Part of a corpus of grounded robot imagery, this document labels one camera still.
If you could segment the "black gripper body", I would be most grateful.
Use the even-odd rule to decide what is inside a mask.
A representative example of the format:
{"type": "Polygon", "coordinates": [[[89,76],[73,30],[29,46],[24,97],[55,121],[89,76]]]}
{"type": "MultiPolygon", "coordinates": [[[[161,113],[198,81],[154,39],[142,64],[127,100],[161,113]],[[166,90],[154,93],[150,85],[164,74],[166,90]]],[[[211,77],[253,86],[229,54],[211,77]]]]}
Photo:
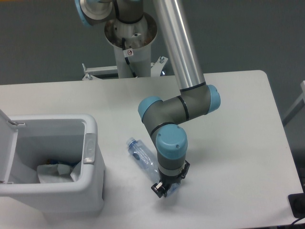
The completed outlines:
{"type": "Polygon", "coordinates": [[[185,179],[189,167],[190,163],[186,160],[184,161],[181,167],[174,170],[165,169],[164,167],[159,165],[158,169],[160,174],[160,182],[162,182],[162,188],[165,191],[168,191],[171,188],[172,184],[180,184],[181,180],[185,179]]]}

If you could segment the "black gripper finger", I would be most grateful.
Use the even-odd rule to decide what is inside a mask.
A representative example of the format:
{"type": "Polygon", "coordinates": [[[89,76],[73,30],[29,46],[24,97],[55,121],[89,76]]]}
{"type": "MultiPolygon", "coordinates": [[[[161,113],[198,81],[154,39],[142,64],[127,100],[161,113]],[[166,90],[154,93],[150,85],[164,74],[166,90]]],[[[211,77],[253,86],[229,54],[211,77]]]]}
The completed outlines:
{"type": "Polygon", "coordinates": [[[151,186],[152,191],[159,197],[167,197],[167,189],[163,185],[163,182],[155,183],[151,186]]]}
{"type": "Polygon", "coordinates": [[[178,188],[179,188],[179,184],[178,183],[173,183],[171,185],[171,187],[167,190],[167,197],[172,195],[178,188]]]}

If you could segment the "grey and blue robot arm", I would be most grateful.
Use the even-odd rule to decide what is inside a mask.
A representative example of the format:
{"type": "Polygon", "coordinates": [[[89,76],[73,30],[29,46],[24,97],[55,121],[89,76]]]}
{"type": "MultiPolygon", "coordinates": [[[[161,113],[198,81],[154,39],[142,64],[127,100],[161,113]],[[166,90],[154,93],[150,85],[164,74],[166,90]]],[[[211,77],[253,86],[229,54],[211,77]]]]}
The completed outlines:
{"type": "Polygon", "coordinates": [[[143,99],[138,113],[157,151],[159,181],[152,190],[167,196],[173,184],[188,173],[188,141],[181,123],[209,114],[221,98],[208,85],[198,63],[182,2],[155,0],[157,18],[143,9],[142,0],[77,0],[75,6],[85,25],[104,23],[104,34],[114,49],[119,78],[151,76],[151,45],[163,33],[180,94],[168,100],[143,99]]]}

